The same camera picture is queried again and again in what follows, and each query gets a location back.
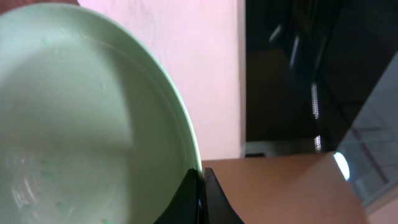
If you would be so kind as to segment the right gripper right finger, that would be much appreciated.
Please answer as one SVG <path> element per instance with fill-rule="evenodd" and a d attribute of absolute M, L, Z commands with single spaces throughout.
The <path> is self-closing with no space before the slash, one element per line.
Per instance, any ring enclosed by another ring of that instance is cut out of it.
<path fill-rule="evenodd" d="M 205 224 L 244 224 L 234 211 L 214 171 L 204 170 L 203 222 Z"/>

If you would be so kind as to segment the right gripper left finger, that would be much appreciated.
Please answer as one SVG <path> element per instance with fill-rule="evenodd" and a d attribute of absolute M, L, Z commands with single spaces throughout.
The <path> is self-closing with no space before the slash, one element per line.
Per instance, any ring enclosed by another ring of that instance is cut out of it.
<path fill-rule="evenodd" d="M 187 170 L 167 208 L 155 224 L 197 224 L 199 219 L 201 183 L 198 171 Z"/>

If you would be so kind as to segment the light green plate top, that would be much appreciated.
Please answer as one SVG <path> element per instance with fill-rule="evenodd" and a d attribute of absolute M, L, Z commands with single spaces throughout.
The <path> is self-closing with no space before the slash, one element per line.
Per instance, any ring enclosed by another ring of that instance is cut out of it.
<path fill-rule="evenodd" d="M 83 7 L 1 15 L 1 222 L 154 223 L 201 169 L 157 59 Z"/>

